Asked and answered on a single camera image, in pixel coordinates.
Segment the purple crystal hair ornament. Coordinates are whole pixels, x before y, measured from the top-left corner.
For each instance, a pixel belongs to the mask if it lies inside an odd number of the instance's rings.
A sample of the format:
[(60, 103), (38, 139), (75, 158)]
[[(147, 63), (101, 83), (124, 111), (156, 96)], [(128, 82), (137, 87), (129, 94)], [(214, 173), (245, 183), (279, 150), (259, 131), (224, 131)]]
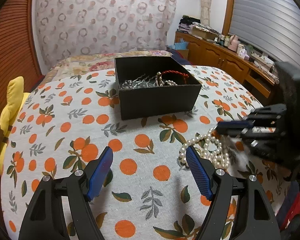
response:
[(149, 83), (145, 80), (126, 80), (123, 82), (123, 84), (121, 85), (121, 89), (140, 89), (140, 88), (148, 88), (149, 87)]

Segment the black open jewelry box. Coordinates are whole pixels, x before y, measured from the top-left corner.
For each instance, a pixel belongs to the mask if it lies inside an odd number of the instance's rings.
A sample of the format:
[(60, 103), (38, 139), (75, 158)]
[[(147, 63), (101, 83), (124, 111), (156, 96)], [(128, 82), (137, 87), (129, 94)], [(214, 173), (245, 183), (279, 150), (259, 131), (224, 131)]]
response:
[[(115, 59), (122, 120), (193, 109), (202, 85), (172, 57), (135, 56)], [(121, 89), (126, 80), (145, 79), (148, 88)]]

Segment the wooden sideboard cabinet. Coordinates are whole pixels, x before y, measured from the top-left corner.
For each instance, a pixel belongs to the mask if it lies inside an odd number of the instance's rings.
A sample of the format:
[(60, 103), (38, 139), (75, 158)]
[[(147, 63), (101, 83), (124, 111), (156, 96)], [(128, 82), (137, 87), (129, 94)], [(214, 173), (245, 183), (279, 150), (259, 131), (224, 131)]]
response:
[(195, 65), (217, 67), (230, 74), (241, 83), (263, 105), (272, 105), (279, 101), (280, 88), (252, 62), (240, 58), (236, 53), (221, 46), (201, 40), (190, 34), (175, 33), (175, 42), (188, 42), (187, 60)]

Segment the pink bottle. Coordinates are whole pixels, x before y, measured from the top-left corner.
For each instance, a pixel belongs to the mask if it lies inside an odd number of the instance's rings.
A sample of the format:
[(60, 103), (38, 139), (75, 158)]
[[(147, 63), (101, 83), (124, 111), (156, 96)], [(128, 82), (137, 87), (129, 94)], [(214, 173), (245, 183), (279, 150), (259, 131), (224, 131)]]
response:
[(236, 52), (238, 48), (238, 44), (239, 44), (238, 36), (232, 35), (229, 39), (228, 49)]

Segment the blue tissue box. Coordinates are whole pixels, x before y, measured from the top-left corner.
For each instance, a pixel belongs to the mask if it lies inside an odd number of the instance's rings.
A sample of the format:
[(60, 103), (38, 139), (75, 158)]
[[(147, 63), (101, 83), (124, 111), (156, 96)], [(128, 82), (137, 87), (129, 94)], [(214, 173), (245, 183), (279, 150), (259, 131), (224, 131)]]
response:
[(174, 45), (172, 46), (172, 49), (174, 49), (174, 50), (186, 50), (188, 44), (189, 43), (187, 41), (185, 41), (181, 38), (178, 42), (174, 43)]

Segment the orange print bed sheet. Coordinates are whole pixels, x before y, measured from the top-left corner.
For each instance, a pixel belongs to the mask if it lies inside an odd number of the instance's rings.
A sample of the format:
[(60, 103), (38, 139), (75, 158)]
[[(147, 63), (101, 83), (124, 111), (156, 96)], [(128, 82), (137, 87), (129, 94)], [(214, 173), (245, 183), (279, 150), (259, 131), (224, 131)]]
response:
[(261, 104), (228, 70), (187, 66), (201, 83), (190, 111), (122, 120), (113, 70), (39, 86), (12, 126), (1, 178), (8, 235), (44, 175), (63, 178), (114, 152), (101, 193), (90, 204), (106, 239), (194, 239), (209, 209), (191, 172), (178, 161), (191, 139), (219, 121), (239, 120)]

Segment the grey window blind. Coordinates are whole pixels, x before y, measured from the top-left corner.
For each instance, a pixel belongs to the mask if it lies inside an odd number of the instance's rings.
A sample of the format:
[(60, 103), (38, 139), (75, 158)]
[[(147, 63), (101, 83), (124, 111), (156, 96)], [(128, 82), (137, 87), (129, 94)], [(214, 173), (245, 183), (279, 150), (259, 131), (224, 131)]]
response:
[(300, 9), (293, 0), (234, 0), (229, 32), (300, 69)]

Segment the yellow plush toy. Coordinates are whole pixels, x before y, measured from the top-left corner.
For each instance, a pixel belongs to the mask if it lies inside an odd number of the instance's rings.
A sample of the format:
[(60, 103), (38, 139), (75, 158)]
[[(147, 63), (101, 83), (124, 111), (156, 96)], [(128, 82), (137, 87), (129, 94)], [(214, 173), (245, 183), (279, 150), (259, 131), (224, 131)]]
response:
[(4, 155), (8, 145), (8, 137), (18, 114), (29, 93), (24, 92), (24, 78), (22, 76), (11, 80), (7, 86), (7, 103), (0, 115), (0, 176), (3, 173)]

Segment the floral quilt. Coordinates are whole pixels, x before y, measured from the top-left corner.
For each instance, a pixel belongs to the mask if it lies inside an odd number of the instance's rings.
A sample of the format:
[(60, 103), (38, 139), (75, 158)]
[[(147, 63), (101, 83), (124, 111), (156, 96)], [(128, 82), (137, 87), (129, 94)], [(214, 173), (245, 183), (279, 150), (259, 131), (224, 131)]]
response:
[(54, 67), (52, 67), (52, 69), (44, 77), (41, 85), (74, 75), (82, 75), (88, 72), (104, 69), (114, 69), (114, 61), (116, 58), (135, 56), (171, 57), (172, 54), (165, 50), (150, 50), (73, 56), (59, 61)]

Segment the wooden louvered wardrobe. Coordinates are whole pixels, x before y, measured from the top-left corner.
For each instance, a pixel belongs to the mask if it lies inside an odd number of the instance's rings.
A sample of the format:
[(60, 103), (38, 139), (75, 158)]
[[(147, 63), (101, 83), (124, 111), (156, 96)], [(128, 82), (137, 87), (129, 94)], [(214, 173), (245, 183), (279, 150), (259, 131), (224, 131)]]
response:
[(10, 80), (24, 77), (29, 92), (43, 79), (32, 33), (32, 0), (0, 0), (0, 114)]

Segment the circle pattern lace curtain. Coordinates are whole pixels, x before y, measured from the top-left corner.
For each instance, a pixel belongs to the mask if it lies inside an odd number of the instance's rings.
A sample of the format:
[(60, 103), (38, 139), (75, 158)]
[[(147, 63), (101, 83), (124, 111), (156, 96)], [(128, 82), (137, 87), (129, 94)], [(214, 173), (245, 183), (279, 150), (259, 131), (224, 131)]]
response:
[(177, 0), (35, 0), (37, 41), (51, 68), (72, 56), (162, 50)]

